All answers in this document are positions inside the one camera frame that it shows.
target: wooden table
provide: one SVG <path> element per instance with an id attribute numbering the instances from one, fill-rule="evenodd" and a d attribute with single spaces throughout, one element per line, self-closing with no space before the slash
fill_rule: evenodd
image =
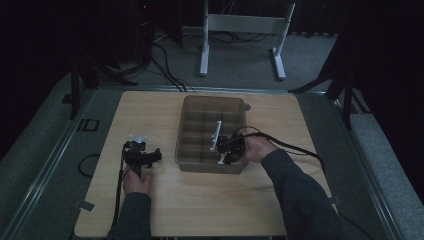
<path id="1" fill-rule="evenodd" d="M 184 97 L 238 97 L 251 106 L 246 124 L 271 136 L 315 152 L 297 99 L 291 95 L 125 92 L 107 136 L 75 233 L 106 236 L 112 223 L 121 149 L 129 134 L 147 135 L 147 152 L 160 148 L 154 164 L 152 236 L 277 236 L 286 235 L 272 182 L 260 164 L 249 163 L 241 174 L 180 171 L 175 147 Z M 292 155 L 304 172 L 330 196 L 319 162 Z"/>

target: gray sleeve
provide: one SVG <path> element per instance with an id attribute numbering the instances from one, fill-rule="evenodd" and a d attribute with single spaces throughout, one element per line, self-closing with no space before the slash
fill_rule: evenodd
<path id="1" fill-rule="evenodd" d="M 343 239 L 341 219 L 324 189 L 282 149 L 268 154 L 262 166 L 271 178 L 290 239 Z"/>
<path id="2" fill-rule="evenodd" d="M 108 239 L 151 239 L 151 199 L 144 193 L 130 193 L 125 196 L 118 223 L 113 226 Z"/>

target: plastic storage box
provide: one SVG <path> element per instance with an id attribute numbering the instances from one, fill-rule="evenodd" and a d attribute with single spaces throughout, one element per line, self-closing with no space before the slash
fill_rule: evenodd
<path id="1" fill-rule="evenodd" d="M 244 101 L 240 98 L 187 96 L 178 132 L 176 159 L 181 171 L 239 174 L 247 165 L 240 161 L 220 164 L 220 154 L 211 150 L 217 122 L 220 136 L 231 135 L 246 125 Z"/>

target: black object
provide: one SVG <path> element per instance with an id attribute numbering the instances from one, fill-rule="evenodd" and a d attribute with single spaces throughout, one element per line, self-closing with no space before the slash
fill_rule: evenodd
<path id="1" fill-rule="evenodd" d="M 146 142 L 138 143 L 136 141 L 127 141 L 122 147 L 121 166 L 118 175 L 118 185 L 116 187 L 115 214 L 113 216 L 112 226 L 115 226 L 118 222 L 122 180 L 124 177 L 124 161 L 140 177 L 142 165 L 152 167 L 154 162 L 162 159 L 162 153 L 159 148 L 148 154 L 144 152 L 145 148 Z"/>
<path id="2" fill-rule="evenodd" d="M 162 153 L 157 148 L 152 153 L 144 152 L 146 142 L 138 143 L 136 141 L 127 141 L 122 148 L 122 158 L 131 169 L 141 176 L 141 166 L 147 165 L 148 168 L 152 164 L 162 159 Z"/>
<path id="3" fill-rule="evenodd" d="M 233 134 L 231 139 L 227 136 L 219 136 L 216 147 L 219 154 L 225 154 L 223 160 L 225 164 L 236 162 L 246 150 L 244 137 L 241 134 Z"/>

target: white metal frame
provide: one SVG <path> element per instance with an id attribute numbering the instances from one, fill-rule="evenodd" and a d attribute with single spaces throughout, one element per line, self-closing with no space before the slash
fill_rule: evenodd
<path id="1" fill-rule="evenodd" d="M 287 30 L 290 26 L 290 20 L 295 7 L 294 3 L 289 5 L 285 18 L 209 14 L 209 0 L 204 0 L 204 4 L 203 49 L 200 61 L 201 76 L 208 74 L 209 31 L 229 31 L 280 34 L 280 39 L 277 46 L 272 49 L 272 54 L 278 79 L 286 79 L 283 61 L 281 60 L 281 50 L 283 49 Z"/>

